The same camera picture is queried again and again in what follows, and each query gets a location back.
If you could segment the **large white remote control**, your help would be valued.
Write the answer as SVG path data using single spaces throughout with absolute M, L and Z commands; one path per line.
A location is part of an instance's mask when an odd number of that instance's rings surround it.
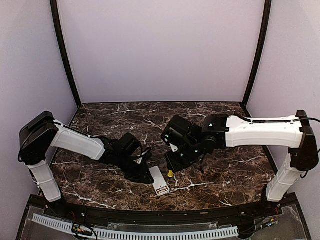
M 168 194 L 170 192 L 170 188 L 168 187 L 167 182 L 163 177 L 159 167 L 158 166 L 151 167 L 149 171 L 154 180 L 154 183 L 152 184 L 152 186 L 155 190 L 156 195 L 163 196 L 165 194 Z

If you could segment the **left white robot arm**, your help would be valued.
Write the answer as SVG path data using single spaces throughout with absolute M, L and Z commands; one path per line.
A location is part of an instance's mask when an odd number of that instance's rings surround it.
M 152 155 L 151 149 L 143 149 L 132 134 L 126 133 L 119 139 L 91 136 L 64 125 L 51 112 L 44 111 L 20 130 L 18 161 L 28 167 L 45 199 L 51 203 L 51 210 L 60 218 L 67 218 L 71 208 L 62 200 L 63 194 L 47 163 L 50 147 L 116 166 L 133 183 L 155 182 L 146 163 Z

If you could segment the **yellow handled screwdriver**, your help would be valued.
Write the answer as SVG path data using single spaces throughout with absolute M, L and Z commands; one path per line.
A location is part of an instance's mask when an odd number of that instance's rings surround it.
M 172 170 L 169 170 L 168 171 L 168 174 L 167 174 L 167 176 L 169 177 L 169 178 L 173 178 L 174 177 L 174 172 L 172 171 Z

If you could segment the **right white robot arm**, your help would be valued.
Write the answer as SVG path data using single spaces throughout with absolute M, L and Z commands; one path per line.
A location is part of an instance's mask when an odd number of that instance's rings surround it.
M 255 213 L 266 217 L 298 178 L 319 164 L 320 151 L 310 121 L 312 118 L 303 110 L 278 118 L 213 114 L 204 119 L 202 126 L 175 115 L 161 134 L 161 139 L 171 148 L 165 154 L 167 168 L 173 173 L 180 172 L 200 157 L 226 148 L 287 147 L 282 167 L 267 185 L 263 200 L 255 205 Z

